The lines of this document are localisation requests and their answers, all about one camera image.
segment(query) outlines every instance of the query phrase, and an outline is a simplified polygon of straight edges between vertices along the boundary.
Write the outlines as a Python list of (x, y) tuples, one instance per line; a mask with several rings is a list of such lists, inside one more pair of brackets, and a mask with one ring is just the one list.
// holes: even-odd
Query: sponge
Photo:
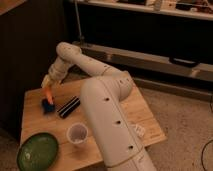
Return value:
[(42, 99), (41, 105), (44, 109), (44, 114), (51, 113), (55, 111), (55, 105), (50, 104), (47, 99)]

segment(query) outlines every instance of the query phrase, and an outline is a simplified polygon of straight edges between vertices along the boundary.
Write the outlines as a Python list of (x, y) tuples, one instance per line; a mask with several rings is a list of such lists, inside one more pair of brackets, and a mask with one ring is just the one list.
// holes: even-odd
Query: screw hole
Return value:
[(132, 150), (132, 149), (133, 149), (133, 146), (132, 146), (132, 145), (130, 145), (130, 146), (128, 147), (128, 149), (129, 149), (129, 150)]
[(119, 125), (119, 124), (121, 124), (121, 121), (116, 121), (115, 123)]
[(104, 99), (104, 101), (109, 101), (109, 98), (108, 98), (108, 97), (107, 97), (107, 98), (105, 98), (105, 99)]

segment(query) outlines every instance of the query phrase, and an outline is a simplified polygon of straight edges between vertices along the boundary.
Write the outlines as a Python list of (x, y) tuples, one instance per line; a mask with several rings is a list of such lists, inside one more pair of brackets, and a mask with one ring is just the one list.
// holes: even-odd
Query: black cable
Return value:
[(204, 165), (204, 163), (203, 163), (203, 156), (204, 156), (204, 152), (205, 152), (206, 147), (207, 147), (210, 143), (213, 143), (213, 139), (210, 140), (210, 141), (208, 141), (208, 142), (204, 145), (204, 147), (203, 147), (203, 149), (202, 149), (202, 152), (201, 152), (201, 165), (202, 165), (204, 171), (207, 171), (207, 169), (205, 168), (205, 165)]

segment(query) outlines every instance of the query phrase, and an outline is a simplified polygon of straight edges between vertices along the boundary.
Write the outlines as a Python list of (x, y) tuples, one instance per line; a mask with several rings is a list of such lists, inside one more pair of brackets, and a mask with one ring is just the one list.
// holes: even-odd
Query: orange object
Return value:
[(49, 102), (49, 104), (53, 105), (53, 97), (52, 97), (52, 92), (51, 92), (51, 88), (50, 87), (45, 87), (44, 88), (44, 93), (45, 96), (47, 98), (47, 101)]

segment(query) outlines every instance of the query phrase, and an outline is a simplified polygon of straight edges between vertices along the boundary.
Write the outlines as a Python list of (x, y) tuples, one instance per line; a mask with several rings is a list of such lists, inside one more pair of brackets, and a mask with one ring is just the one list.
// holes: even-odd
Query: speckled floor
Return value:
[[(84, 78), (72, 73), (67, 81)], [(208, 102), (140, 88), (150, 109), (166, 133), (167, 140), (148, 148), (159, 171), (202, 171), (200, 155), (213, 139), (213, 113)], [(17, 170), (18, 143), (0, 131), (0, 171)], [(213, 145), (208, 146), (204, 164), (213, 171)], [(105, 170), (103, 164), (82, 171)]]

